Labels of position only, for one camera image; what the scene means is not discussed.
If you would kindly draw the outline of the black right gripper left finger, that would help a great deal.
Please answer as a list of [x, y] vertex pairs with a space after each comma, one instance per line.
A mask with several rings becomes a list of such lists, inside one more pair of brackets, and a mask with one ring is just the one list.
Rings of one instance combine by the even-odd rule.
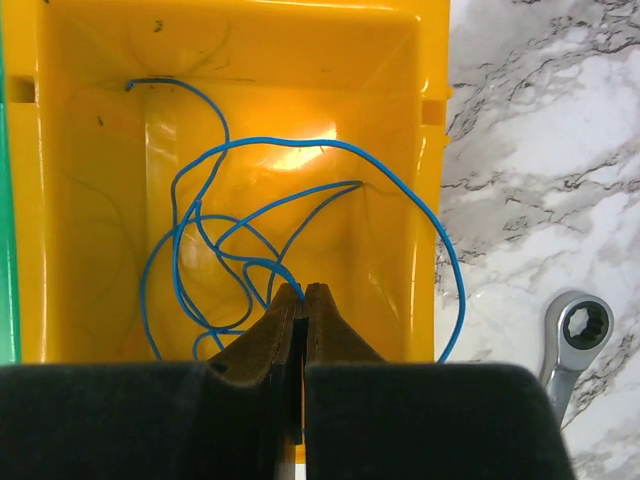
[[207, 361], [1, 371], [5, 479], [291, 479], [294, 289]]

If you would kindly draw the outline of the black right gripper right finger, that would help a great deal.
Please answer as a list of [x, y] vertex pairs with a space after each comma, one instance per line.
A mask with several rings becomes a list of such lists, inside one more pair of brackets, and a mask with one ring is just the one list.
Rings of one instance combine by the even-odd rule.
[[310, 285], [305, 365], [310, 479], [570, 479], [545, 392], [509, 364], [391, 363]]

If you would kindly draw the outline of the silver ratchet wrench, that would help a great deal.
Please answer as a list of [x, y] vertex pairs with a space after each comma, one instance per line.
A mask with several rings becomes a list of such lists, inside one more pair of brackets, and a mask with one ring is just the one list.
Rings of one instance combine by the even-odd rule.
[[[572, 335], [570, 319], [580, 310], [586, 313], [586, 326]], [[566, 290], [549, 303], [544, 315], [544, 355], [539, 382], [558, 424], [564, 419], [580, 375], [603, 350], [613, 330], [613, 312], [598, 296]]]

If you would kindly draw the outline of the green plastic bin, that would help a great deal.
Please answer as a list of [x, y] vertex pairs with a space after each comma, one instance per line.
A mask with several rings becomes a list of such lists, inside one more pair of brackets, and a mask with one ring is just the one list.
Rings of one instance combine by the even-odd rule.
[[6, 74], [1, 56], [1, 364], [21, 361], [19, 290], [16, 257], [14, 202], [7, 130]]

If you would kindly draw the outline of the yellow plastic bin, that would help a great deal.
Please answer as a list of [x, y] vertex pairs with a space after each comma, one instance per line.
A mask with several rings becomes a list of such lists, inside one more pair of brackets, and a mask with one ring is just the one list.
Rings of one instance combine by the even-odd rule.
[[5, 1], [21, 361], [207, 361], [326, 285], [434, 359], [447, 1]]

